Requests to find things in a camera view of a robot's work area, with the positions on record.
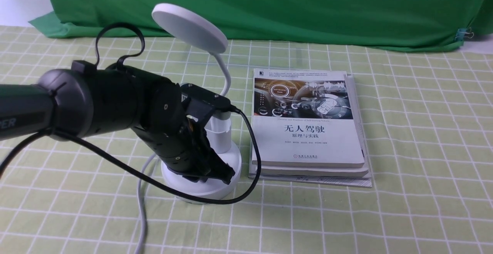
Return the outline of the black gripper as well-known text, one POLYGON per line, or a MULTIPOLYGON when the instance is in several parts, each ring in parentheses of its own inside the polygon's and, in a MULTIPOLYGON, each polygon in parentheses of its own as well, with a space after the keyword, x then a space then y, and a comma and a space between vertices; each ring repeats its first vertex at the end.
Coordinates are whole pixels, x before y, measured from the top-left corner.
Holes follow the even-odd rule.
POLYGON ((203 124, 187 119, 178 132, 131 129, 165 164, 172 173, 186 180, 220 180, 229 185, 235 170, 212 154, 203 124))

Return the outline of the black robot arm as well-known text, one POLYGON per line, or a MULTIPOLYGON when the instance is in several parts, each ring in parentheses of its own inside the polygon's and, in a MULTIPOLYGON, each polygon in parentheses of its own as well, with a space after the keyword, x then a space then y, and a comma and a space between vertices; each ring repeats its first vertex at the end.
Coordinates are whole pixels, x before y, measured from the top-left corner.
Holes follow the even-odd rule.
POLYGON ((191 182, 229 184, 235 171, 212 149, 205 126, 228 98, 134 67, 97 70, 75 61, 33 85, 1 85, 1 140, 51 129, 79 138, 131 129, 170 169, 191 182))

